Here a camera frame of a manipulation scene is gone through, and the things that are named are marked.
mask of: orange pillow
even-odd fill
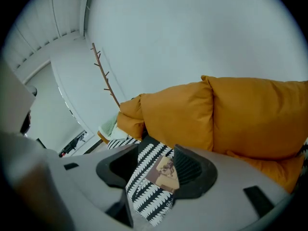
[[[298,156],[283,161],[263,161],[242,157],[227,151],[227,155],[244,160],[257,168],[267,177],[281,185],[288,193],[291,193],[296,185],[302,170],[305,156]]]
[[[150,136],[173,148],[176,143],[213,149],[213,95],[207,81],[167,88],[141,97]]]
[[[281,160],[308,137],[308,81],[205,77],[214,95],[214,148]]]
[[[132,100],[121,103],[120,112],[128,117],[138,119],[138,120],[143,120],[141,104],[140,104],[140,97],[142,95],[143,94],[139,94],[137,97],[133,98]]]
[[[144,121],[130,118],[119,112],[117,116],[117,126],[134,139],[142,141]]]

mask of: ceiling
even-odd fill
[[[83,35],[87,0],[31,0],[13,24],[2,56],[16,71],[32,54],[69,33]]]

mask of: light green cloth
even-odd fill
[[[106,135],[110,136],[112,133],[112,130],[114,129],[114,126],[116,124],[116,118],[117,115],[110,118],[108,121],[106,121],[104,124],[101,125],[101,129],[105,132]]]

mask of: wooden coat rack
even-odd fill
[[[109,71],[107,72],[107,74],[105,74],[105,72],[103,70],[103,67],[102,67],[102,64],[101,64],[101,61],[100,61],[101,53],[100,53],[100,51],[99,52],[96,51],[94,43],[92,43],[92,47],[93,48],[91,50],[94,50],[94,54],[95,54],[95,57],[96,57],[96,60],[97,60],[97,64],[94,64],[94,65],[96,65],[96,66],[98,66],[100,68],[101,73],[102,73],[102,75],[104,77],[104,80],[105,80],[105,82],[107,84],[107,87],[108,87],[108,88],[104,88],[104,90],[110,91],[110,95],[114,98],[117,106],[119,106],[119,108],[120,108],[120,104],[117,101],[116,96],[115,96],[114,92],[112,91],[111,86],[109,84],[109,80],[107,78],[107,75],[109,74]]]

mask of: small picture card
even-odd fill
[[[157,159],[145,178],[170,193],[180,187],[173,160],[166,156]]]

